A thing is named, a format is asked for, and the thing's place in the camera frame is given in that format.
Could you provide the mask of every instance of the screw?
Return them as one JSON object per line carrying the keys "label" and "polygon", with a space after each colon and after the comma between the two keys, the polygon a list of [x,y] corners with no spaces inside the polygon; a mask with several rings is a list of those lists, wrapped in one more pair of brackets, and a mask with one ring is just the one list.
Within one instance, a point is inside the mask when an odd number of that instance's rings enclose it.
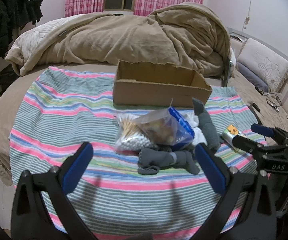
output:
{"label": "screw", "polygon": [[53,166],[50,168],[49,170],[51,173],[57,173],[59,171],[59,167],[58,166]]}
{"label": "screw", "polygon": [[260,174],[262,177],[266,177],[267,176],[267,172],[265,170],[260,170]]}
{"label": "screw", "polygon": [[238,169],[237,169],[236,167],[234,167],[234,166],[230,167],[230,168],[229,168],[229,171],[230,171],[232,174],[238,173]]}
{"label": "screw", "polygon": [[28,170],[26,170],[26,171],[23,171],[22,174],[23,174],[24,177],[27,177],[30,174],[30,172]]}

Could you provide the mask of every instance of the bed headboard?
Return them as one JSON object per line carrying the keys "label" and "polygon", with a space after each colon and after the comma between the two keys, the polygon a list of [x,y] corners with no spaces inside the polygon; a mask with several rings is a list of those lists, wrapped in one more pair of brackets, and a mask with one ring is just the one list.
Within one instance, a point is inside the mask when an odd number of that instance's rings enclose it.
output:
{"label": "bed headboard", "polygon": [[[240,49],[242,47],[242,43],[246,39],[252,38],[252,39],[257,40],[258,42],[262,43],[266,47],[270,48],[272,51],[274,51],[275,53],[279,54],[280,56],[282,56],[286,60],[288,60],[288,57],[285,54],[283,54],[282,52],[280,52],[278,49],[275,49],[271,45],[269,45],[269,44],[267,44],[267,43],[255,38],[253,36],[250,36],[250,35],[248,35],[246,33],[242,33],[240,31],[234,30],[232,28],[228,28],[228,31],[229,31],[229,34],[231,36],[231,47],[234,50],[234,54],[236,55],[236,58],[239,55]],[[283,84],[283,86],[282,86],[282,88],[280,89],[279,92],[284,97],[283,99],[281,98],[282,107],[288,113],[288,79],[284,82],[284,84]]]}
{"label": "bed headboard", "polygon": [[288,57],[287,57],[284,53],[280,52],[278,49],[275,49],[275,48],[272,47],[271,45],[269,45],[269,44],[261,41],[261,40],[258,39],[258,38],[255,38],[255,37],[253,37],[253,36],[251,36],[251,35],[248,35],[247,33],[242,33],[242,32],[240,32],[240,31],[234,30],[234,29],[232,29],[232,28],[228,28],[228,32],[229,32],[229,34],[230,34],[231,37],[234,37],[234,36],[235,36],[235,37],[239,38],[242,42],[244,42],[244,41],[245,41],[246,39],[248,39],[248,38],[252,38],[252,39],[254,39],[254,40],[262,43],[262,44],[265,45],[266,47],[270,48],[272,51],[274,51],[274,52],[277,53],[278,55],[282,56],[282,57],[285,58],[286,60],[288,60]]}

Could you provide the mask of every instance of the floral pillow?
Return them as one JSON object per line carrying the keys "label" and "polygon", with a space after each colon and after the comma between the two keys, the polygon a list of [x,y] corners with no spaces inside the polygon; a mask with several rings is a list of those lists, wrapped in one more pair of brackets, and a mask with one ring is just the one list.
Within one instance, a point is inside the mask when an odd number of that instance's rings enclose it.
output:
{"label": "floral pillow", "polygon": [[269,92],[278,92],[288,79],[288,61],[256,40],[243,44],[237,61],[260,77]]}

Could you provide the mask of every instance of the small can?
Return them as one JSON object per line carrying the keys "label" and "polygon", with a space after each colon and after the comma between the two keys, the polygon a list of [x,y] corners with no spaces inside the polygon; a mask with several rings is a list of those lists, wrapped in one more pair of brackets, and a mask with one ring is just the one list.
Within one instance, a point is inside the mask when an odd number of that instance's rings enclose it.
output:
{"label": "small can", "polygon": [[234,148],[234,145],[232,143],[233,141],[233,138],[236,136],[236,135],[240,135],[240,136],[243,136],[246,138],[246,136],[239,132],[238,129],[234,126],[234,125],[229,125],[225,130],[224,132],[222,133],[222,138],[230,145]]}

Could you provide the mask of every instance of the brown bedsheet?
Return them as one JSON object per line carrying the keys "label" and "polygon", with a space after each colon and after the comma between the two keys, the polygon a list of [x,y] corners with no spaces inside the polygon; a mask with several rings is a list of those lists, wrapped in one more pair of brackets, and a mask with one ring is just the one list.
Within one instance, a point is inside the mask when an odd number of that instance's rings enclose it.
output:
{"label": "brown bedsheet", "polygon": [[[85,64],[85,65],[59,65],[59,68],[74,71],[93,72],[115,72],[116,66],[105,64]],[[12,184],[9,160],[9,134],[13,127],[16,113],[30,85],[44,71],[44,67],[35,68],[33,73],[17,79],[0,98],[0,177],[6,186]],[[286,112],[280,107],[280,112],[276,112],[238,71],[234,71],[235,78],[230,78],[228,85],[234,86],[236,92],[247,103],[254,101],[261,112],[258,113],[263,125],[269,127],[281,127],[288,131],[288,121]]]}

